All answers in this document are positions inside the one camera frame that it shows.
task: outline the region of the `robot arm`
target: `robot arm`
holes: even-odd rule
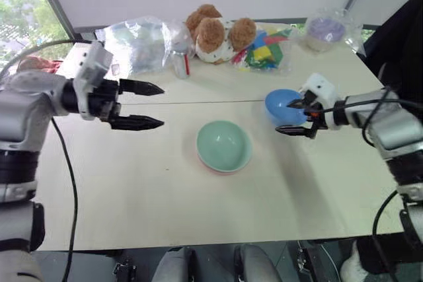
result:
[[[79,113],[99,118],[112,129],[144,130],[163,125],[147,116],[119,116],[118,95],[151,96],[164,91],[146,82],[108,81],[112,54],[100,42],[82,53],[74,79],[41,71],[23,71],[0,88],[0,281],[41,281],[28,254],[44,239],[44,210],[35,196],[38,156],[53,116]]]
[[[335,87],[316,73],[309,77],[300,93],[303,98],[293,100],[288,106],[305,109],[313,122],[311,129],[281,126],[276,131],[314,138],[318,129],[338,130],[342,125],[363,128],[367,123],[369,136],[393,174],[406,205],[406,210],[400,212],[406,236],[414,248],[423,248],[423,125],[418,118],[397,102],[382,102],[378,106],[381,98],[398,99],[394,92],[377,90],[341,99]]]

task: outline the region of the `yellow block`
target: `yellow block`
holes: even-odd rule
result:
[[[262,46],[261,48],[255,49],[252,53],[254,54],[254,59],[256,61],[262,61],[263,59],[272,57],[272,52],[267,46]]]

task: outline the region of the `purple bowl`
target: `purple bowl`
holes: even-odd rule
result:
[[[320,41],[338,42],[345,35],[345,26],[331,18],[317,18],[310,22],[307,34]]]

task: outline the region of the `mint green bowl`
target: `mint green bowl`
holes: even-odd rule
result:
[[[251,158],[248,135],[232,122],[219,120],[206,124],[197,134],[200,160],[218,172],[235,172]]]

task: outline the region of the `white table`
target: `white table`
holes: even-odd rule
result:
[[[58,118],[74,165],[80,208],[77,250],[334,238],[370,234],[374,215],[395,187],[360,131],[320,131],[315,140],[276,133],[264,114],[266,94],[298,88],[318,71],[341,94],[380,83],[348,48],[313,56],[294,48],[286,77],[245,73],[230,65],[192,63],[192,76],[143,75],[166,90],[125,95],[123,115],[165,121],[151,131],[112,131],[78,115]],[[196,132],[230,120],[249,135],[253,156],[236,174],[214,174],[199,161]],[[42,250],[68,247],[73,210],[61,146],[49,129],[38,169],[37,201],[46,210]],[[380,232],[402,230],[399,199]]]

